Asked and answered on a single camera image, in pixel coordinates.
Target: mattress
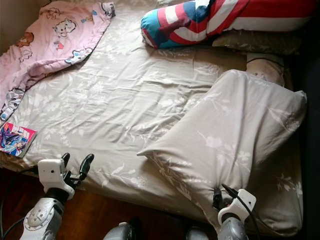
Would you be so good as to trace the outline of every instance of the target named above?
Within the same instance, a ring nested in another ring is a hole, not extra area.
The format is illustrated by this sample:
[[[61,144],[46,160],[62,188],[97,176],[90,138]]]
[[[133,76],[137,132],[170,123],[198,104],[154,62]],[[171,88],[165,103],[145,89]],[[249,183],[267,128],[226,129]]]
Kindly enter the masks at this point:
[[[154,49],[143,42],[140,23],[156,1],[114,3],[116,17],[90,57],[26,92],[8,122],[38,131],[37,137],[24,158],[1,153],[0,166],[18,170],[68,152],[67,168],[77,172],[93,153],[84,190],[206,221],[137,152],[176,124],[223,72],[245,71],[246,55],[206,45]],[[275,156],[276,167],[268,167],[267,188],[251,186],[268,235],[292,235],[302,226],[299,150],[293,140],[288,145]]]

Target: pillowcase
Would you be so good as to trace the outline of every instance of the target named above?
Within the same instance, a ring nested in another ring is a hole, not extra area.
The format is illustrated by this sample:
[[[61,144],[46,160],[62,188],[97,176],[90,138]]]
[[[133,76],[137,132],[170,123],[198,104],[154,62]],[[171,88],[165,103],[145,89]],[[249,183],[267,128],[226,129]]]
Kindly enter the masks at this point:
[[[201,101],[158,141],[139,152],[218,232],[214,188],[236,190],[300,126],[306,96],[238,70],[226,71]]]
[[[227,47],[247,52],[297,55],[302,39],[297,32],[262,32],[231,30],[213,41],[213,47]]]
[[[279,56],[248,52],[246,55],[246,71],[281,87],[285,86],[284,60]]]
[[[162,8],[162,7],[182,4],[182,3],[187,2],[187,1],[188,0],[157,0],[156,1],[156,7],[157,8]]]

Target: cable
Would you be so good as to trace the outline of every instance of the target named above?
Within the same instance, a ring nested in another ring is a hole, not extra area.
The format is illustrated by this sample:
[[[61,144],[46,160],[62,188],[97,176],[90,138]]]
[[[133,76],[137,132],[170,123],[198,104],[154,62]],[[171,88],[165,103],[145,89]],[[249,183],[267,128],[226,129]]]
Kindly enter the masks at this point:
[[[247,207],[247,205],[244,203],[244,201],[242,201],[242,199],[238,196],[238,194],[236,193],[236,190],[228,187],[227,185],[225,185],[223,183],[221,185],[226,189],[226,191],[231,195],[231,197],[237,198],[240,201],[240,203],[245,207],[245,209],[247,210],[247,212],[250,215],[250,218],[253,221],[253,224],[254,224],[254,227],[255,227],[255,231],[256,231],[256,235],[257,235],[257,240],[260,240],[259,228],[258,228],[257,221],[256,221],[256,218],[253,215],[253,213],[250,211],[250,209]]]
[[[12,229],[14,229],[14,227],[16,227],[19,223],[23,222],[25,220],[25,217],[19,219],[18,221],[16,221],[14,224],[12,224],[7,231],[5,231],[5,233],[3,234],[2,240],[5,240],[6,236],[10,233],[10,231]]]
[[[2,240],[4,239],[4,227],[3,227],[3,209],[4,209],[4,205],[5,205],[5,200],[7,195],[9,194],[11,188],[13,187],[14,183],[16,182],[16,180],[18,179],[18,177],[26,172],[32,172],[34,174],[38,174],[38,167],[34,166],[22,171],[17,172],[10,180],[10,183],[8,185],[8,187],[6,188],[3,198],[1,200],[1,206],[0,206],[0,237],[2,238]]]

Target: book cover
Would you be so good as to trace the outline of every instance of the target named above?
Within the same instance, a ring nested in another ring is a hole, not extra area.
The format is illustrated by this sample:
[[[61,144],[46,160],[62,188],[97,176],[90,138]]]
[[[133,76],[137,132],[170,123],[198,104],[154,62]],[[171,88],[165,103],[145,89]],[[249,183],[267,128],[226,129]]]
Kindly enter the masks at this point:
[[[37,132],[6,122],[0,130],[0,151],[22,158]]]

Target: cartoon print blanket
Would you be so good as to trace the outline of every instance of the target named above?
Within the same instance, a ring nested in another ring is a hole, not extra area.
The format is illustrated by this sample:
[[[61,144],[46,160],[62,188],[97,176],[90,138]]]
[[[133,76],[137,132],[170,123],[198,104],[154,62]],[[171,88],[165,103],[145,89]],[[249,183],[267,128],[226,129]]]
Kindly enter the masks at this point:
[[[151,10],[141,33],[154,48],[196,44],[231,29],[289,32],[315,13],[316,0],[192,0]]]
[[[25,91],[47,75],[83,61],[115,16],[113,2],[53,1],[24,36],[0,57],[0,126]]]

